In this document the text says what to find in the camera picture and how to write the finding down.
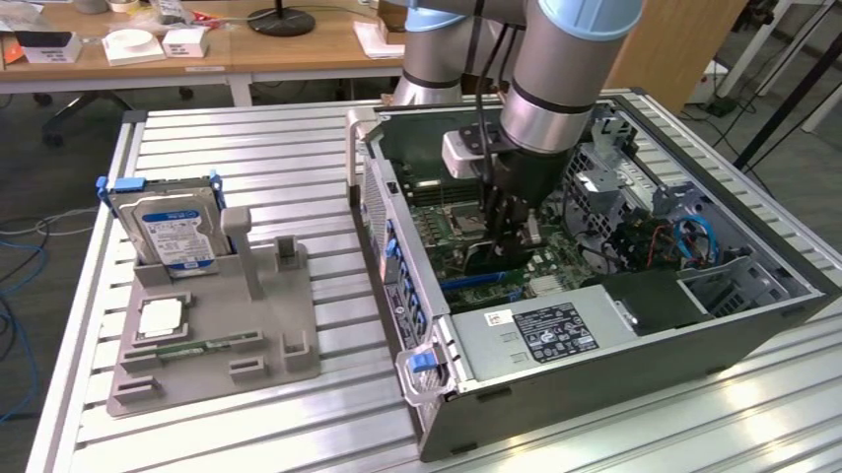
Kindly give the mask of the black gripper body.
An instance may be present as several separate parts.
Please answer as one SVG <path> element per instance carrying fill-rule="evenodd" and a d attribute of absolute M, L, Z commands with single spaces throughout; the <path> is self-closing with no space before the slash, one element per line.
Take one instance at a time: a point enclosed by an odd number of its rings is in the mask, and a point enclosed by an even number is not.
<path fill-rule="evenodd" d="M 497 153 L 490 185 L 528 206 L 538 206 L 560 182 L 569 161 L 569 150 L 556 154 L 532 153 L 525 149 Z"/>

